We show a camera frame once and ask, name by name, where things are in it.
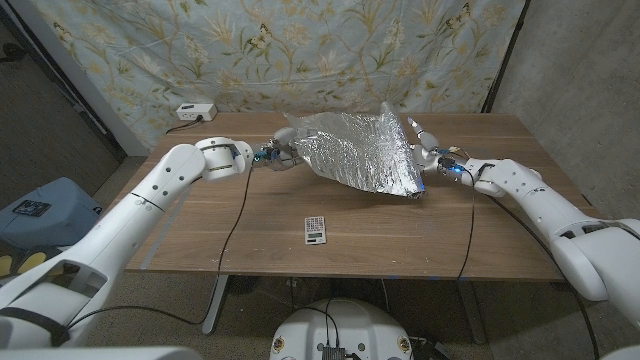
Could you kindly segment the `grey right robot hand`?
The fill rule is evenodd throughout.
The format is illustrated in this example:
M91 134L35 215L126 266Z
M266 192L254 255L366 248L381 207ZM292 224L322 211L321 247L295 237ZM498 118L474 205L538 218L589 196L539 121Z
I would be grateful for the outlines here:
M464 169L452 158L445 157L439 149L439 141L429 132L426 132L411 117L407 118L408 124L416 133L420 144L410 146L413 158L419 169L425 174L442 173L450 176L462 175Z

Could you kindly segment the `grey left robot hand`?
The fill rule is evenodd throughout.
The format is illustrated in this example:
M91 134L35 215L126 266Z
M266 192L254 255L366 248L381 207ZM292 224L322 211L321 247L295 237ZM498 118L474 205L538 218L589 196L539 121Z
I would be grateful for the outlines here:
M304 163L294 144L297 132L285 127L276 131L266 143L252 146L254 168L269 168L274 171L286 171Z

